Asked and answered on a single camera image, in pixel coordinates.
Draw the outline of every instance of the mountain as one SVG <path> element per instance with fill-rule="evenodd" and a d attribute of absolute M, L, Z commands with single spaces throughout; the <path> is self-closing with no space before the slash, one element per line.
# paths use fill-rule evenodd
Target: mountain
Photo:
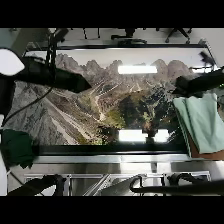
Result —
<path fill-rule="evenodd" d="M 79 94 L 54 89 L 41 102 L 9 120 L 5 128 L 28 132 L 34 144 L 40 145 L 110 144 L 121 128 L 152 131 L 169 127 L 173 136 L 180 133 L 170 90 L 178 76 L 192 76 L 188 67 L 181 61 L 166 65 L 158 59 L 152 64 L 157 67 L 156 74 L 120 75 L 119 65 L 120 60 L 106 68 L 95 60 L 79 65 L 66 54 L 57 55 L 58 68 L 80 73 L 92 88 Z M 10 113 L 48 89 L 23 82 L 16 86 Z"/>

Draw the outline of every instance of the dark green cloth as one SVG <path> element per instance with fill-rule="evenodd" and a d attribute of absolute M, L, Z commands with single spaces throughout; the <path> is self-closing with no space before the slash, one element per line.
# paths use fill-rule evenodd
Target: dark green cloth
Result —
<path fill-rule="evenodd" d="M 7 165 L 31 167 L 35 158 L 32 140 L 26 132 L 6 129 L 2 133 L 2 154 Z"/>

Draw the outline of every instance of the green cloth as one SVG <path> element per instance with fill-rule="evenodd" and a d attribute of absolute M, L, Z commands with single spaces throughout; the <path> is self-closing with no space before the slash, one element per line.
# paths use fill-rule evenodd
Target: green cloth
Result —
<path fill-rule="evenodd" d="M 32 152 L 32 140 L 26 132 L 6 129 L 2 133 L 2 154 L 9 166 L 31 167 L 35 155 Z"/>
<path fill-rule="evenodd" d="M 199 154 L 224 149 L 224 123 L 217 111 L 217 95 L 204 94 L 203 98 L 175 98 L 177 117 L 190 153 L 186 129 L 199 150 Z"/>

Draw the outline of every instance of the floor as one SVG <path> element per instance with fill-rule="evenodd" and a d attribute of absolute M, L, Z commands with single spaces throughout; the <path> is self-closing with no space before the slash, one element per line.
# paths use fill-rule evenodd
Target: floor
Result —
<path fill-rule="evenodd" d="M 161 28 L 161 31 L 156 32 L 155 28 L 147 28 L 146 31 L 138 29 L 134 34 L 136 38 L 145 38 L 151 41 L 151 43 L 163 43 L 167 37 L 168 29 Z M 117 30 L 114 28 L 101 28 L 100 35 L 101 40 L 108 40 L 113 34 L 124 35 L 124 31 Z M 88 39 L 97 40 L 97 29 L 87 28 L 86 35 Z M 213 55 L 217 60 L 218 65 L 224 65 L 224 29 L 223 28 L 194 28 L 191 36 L 191 43 L 197 43 L 200 38 L 206 38 L 209 42 Z M 76 40 L 84 40 L 83 30 L 80 28 L 74 28 L 66 36 L 66 42 Z M 176 33 L 173 38 L 170 39 L 171 43 L 183 43 L 186 38 L 180 33 Z M 224 177 L 222 172 L 224 168 L 224 162 L 191 162 L 189 163 L 161 163 L 157 166 L 157 172 L 164 172 L 167 169 L 172 171 L 202 171 L 210 170 L 212 172 L 213 179 L 220 179 Z M 12 172 L 18 176 L 18 178 L 23 182 L 24 174 L 26 173 L 36 173 L 36 174 L 66 174 L 66 173 L 138 173 L 138 172 L 155 172 L 152 169 L 151 164 L 34 164 L 33 167 L 29 169 L 22 169 L 21 167 L 13 167 Z M 8 176 L 8 189 L 9 191 L 18 188 L 19 183 L 13 179 L 9 174 Z"/>

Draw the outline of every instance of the light green towel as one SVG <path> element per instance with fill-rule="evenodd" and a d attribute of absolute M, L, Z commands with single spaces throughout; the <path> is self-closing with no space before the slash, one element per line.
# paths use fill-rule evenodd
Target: light green towel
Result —
<path fill-rule="evenodd" d="M 177 117 L 190 153 L 186 129 L 199 154 L 224 149 L 224 123 L 217 111 L 217 95 L 204 94 L 203 98 L 176 98 L 173 100 Z"/>

